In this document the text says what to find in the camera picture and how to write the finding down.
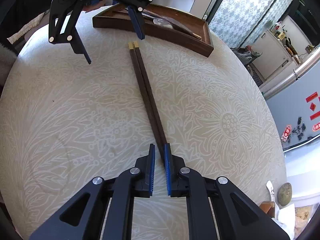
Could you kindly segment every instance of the wooden box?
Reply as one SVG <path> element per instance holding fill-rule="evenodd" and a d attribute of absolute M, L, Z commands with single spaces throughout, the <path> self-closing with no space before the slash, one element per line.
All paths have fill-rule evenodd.
<path fill-rule="evenodd" d="M 145 24 L 143 26 L 146 35 L 170 41 L 191 49 L 205 57 L 209 57 L 213 51 L 213 44 L 209 26 L 206 21 L 194 17 L 191 14 L 160 5 L 149 4 L 146 9 L 158 15 L 179 21 L 193 33 L 201 36 L 201 39 L 179 30 L 172 30 L 155 25 L 153 20 L 148 18 L 144 19 Z M 92 23 L 95 28 L 113 28 L 134 32 L 130 17 L 125 10 L 125 5 L 119 3 L 94 16 Z"/>

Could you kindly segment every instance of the beige tablecloth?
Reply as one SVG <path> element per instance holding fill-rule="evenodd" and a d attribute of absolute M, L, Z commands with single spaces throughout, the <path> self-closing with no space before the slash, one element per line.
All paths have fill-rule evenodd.
<path fill-rule="evenodd" d="M 134 166 L 155 143 L 132 67 L 135 33 L 77 23 L 92 64 L 38 30 L 15 62 L 0 100 L 0 189 L 28 236 L 95 176 Z M 259 89 L 213 35 L 209 58 L 146 37 L 140 50 L 173 154 L 203 176 L 227 176 L 253 201 L 286 182 L 276 126 Z M 185 198 L 166 196 L 157 152 L 154 196 L 136 199 L 132 239 L 188 239 Z"/>

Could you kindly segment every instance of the person's hand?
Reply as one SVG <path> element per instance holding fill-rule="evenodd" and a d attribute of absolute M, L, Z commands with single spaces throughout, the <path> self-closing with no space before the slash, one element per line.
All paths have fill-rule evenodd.
<path fill-rule="evenodd" d="M 95 5 L 85 5 L 82 10 L 85 11 L 86 13 L 91 12 L 96 9 L 99 9 L 102 6 L 105 6 L 106 2 L 107 2 L 107 0 L 102 0 Z"/>

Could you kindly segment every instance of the white ceramic spoon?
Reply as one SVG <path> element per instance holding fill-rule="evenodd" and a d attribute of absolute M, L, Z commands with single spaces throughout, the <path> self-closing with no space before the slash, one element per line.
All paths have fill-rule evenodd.
<path fill-rule="evenodd" d="M 267 188 L 268 188 L 268 190 L 270 192 L 271 201 L 273 201 L 275 203 L 275 219 L 278 220 L 279 206 L 276 203 L 275 191 L 273 190 L 273 185 L 272 185 L 270 180 L 268 180 L 266 186 L 267 186 Z"/>

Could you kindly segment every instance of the gray refrigerator door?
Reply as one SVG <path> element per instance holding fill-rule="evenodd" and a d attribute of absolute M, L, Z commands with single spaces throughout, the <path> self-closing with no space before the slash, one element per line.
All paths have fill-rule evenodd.
<path fill-rule="evenodd" d="M 303 142 L 309 136 L 320 133 L 320 61 L 296 82 L 267 100 L 272 117 L 276 123 L 279 137 L 284 133 L 287 125 L 291 125 L 290 142 L 282 142 L 283 148 L 287 148 Z M 302 123 L 306 130 L 299 140 L 294 129 L 297 129 L 298 118 L 302 117 Z"/>

